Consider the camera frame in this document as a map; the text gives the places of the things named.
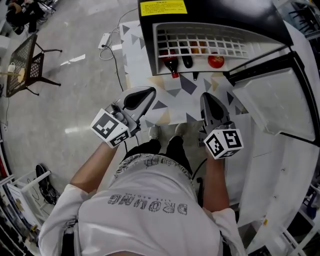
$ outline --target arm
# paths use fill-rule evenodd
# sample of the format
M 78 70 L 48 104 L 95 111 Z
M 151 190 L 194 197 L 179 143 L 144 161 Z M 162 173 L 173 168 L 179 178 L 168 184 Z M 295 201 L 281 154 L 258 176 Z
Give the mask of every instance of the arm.
M 224 160 L 215 160 L 209 152 L 207 156 L 203 207 L 213 213 L 229 208 L 229 196 L 225 181 Z
M 102 142 L 93 155 L 76 172 L 70 184 L 87 193 L 98 189 L 116 151 L 117 147 L 111 148 Z
M 214 223 L 230 247 L 231 255 L 246 256 L 239 235 L 235 212 L 229 208 L 224 159 L 215 160 L 209 152 L 204 178 L 203 207 L 211 212 Z
M 116 151 L 117 148 L 102 142 L 65 187 L 41 228 L 38 242 L 41 255 L 61 255 L 66 223 L 77 218 L 80 206 L 89 198 L 88 193 L 99 187 Z

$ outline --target sneaker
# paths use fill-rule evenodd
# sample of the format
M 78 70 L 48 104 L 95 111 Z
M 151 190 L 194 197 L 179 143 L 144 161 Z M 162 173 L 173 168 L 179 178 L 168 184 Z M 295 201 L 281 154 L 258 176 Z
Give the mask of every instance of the sneaker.
M 184 123 L 179 123 L 176 127 L 175 127 L 175 131 L 174 131 L 174 135 L 172 136 L 172 138 L 174 138 L 175 136 L 179 136 L 181 138 L 184 137 L 184 135 L 186 134 L 188 129 L 188 124 L 186 122 Z
M 45 172 L 47 172 L 47 170 L 43 165 L 37 164 L 35 167 L 35 172 L 36 172 L 36 176 L 39 177 Z M 49 181 L 49 177 L 47 176 L 44 179 L 40 180 L 38 184 L 39 184 L 39 190 L 41 192 L 41 195 L 44 197 L 45 202 L 51 205 L 56 205 L 60 194 L 51 185 Z
M 150 140 L 158 140 L 160 135 L 160 127 L 155 125 L 149 129 Z
M 38 19 L 38 21 L 41 21 L 43 23 L 45 23 L 47 20 L 48 20 L 47 17 L 41 17 L 41 18 Z
M 28 32 L 28 33 L 29 33 L 29 35 L 34 35 L 34 34 L 36 34 L 38 32 L 39 32 L 39 29 L 36 29 L 34 32 Z

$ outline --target chair leg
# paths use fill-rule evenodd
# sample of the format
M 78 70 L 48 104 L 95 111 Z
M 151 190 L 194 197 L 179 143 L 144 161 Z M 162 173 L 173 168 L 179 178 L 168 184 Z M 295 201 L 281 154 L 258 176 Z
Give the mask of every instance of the chair leg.
M 39 77 L 38 81 L 41 81 L 41 82 L 44 82 L 44 83 L 47 83 L 47 84 L 51 84 L 51 85 L 55 85 L 55 86 L 61 86 L 61 83 L 57 83 L 57 82 L 54 82 L 54 81 L 51 81 L 47 78 L 44 78 L 44 77 Z
M 44 53 L 48 53 L 48 52 L 60 52 L 62 53 L 62 50 L 58 50 L 58 49 L 52 49 L 52 50 L 43 50 Z
M 24 88 L 24 90 L 28 90 L 30 93 L 39 96 L 39 93 L 35 93 L 32 90 L 30 90 L 28 87 Z

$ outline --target person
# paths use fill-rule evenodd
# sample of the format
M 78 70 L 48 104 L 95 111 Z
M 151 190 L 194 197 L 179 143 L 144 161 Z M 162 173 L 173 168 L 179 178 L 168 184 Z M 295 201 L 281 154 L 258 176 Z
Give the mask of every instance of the person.
M 131 149 L 108 189 L 92 196 L 117 150 L 101 143 L 44 222 L 38 240 L 41 254 L 246 255 L 235 212 L 229 208 L 224 162 L 210 153 L 203 208 L 197 203 L 183 148 L 186 130 L 187 124 L 179 124 L 166 153 L 159 154 L 160 128 L 152 127 L 150 141 Z
M 21 34 L 24 25 L 29 23 L 28 32 L 34 34 L 38 32 L 37 21 L 45 22 L 45 12 L 39 4 L 33 0 L 13 0 L 9 5 L 5 15 L 6 21 L 13 27 L 17 34 Z

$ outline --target concrete floor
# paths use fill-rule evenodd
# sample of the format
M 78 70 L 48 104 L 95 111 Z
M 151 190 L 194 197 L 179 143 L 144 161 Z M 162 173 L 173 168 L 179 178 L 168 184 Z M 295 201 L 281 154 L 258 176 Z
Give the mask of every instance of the concrete floor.
M 89 130 L 99 109 L 106 108 L 121 93 L 114 60 L 99 58 L 98 44 L 104 33 L 112 31 L 118 19 L 137 7 L 136 0 L 68 0 L 58 2 L 56 12 L 40 27 L 37 42 L 44 49 L 61 49 L 62 53 L 45 54 L 43 76 L 61 83 L 61 87 L 37 82 L 29 91 L 20 91 L 10 98 L 7 131 L 1 124 L 4 148 L 9 167 L 16 177 L 43 163 L 51 171 L 51 179 L 59 191 L 95 151 L 101 140 Z M 121 22 L 138 20 L 138 11 L 128 13 Z M 26 39 L 23 33 L 13 33 L 10 49 L 1 66 L 7 67 L 11 53 Z M 120 36 L 112 37 L 114 45 Z M 115 50 L 120 80 L 126 87 L 121 49 Z M 85 58 L 64 64 L 85 55 Z M 0 99 L 0 120 L 5 122 L 8 99 Z M 206 158 L 204 148 L 198 149 L 197 129 L 192 123 L 185 138 L 185 150 L 193 170 Z M 163 126 L 161 144 L 166 146 L 175 127 Z M 138 134 L 140 143 L 148 141 L 148 131 Z M 128 148 L 137 145 L 136 138 L 128 141 Z M 117 150 L 101 189 L 125 155 L 121 144 Z

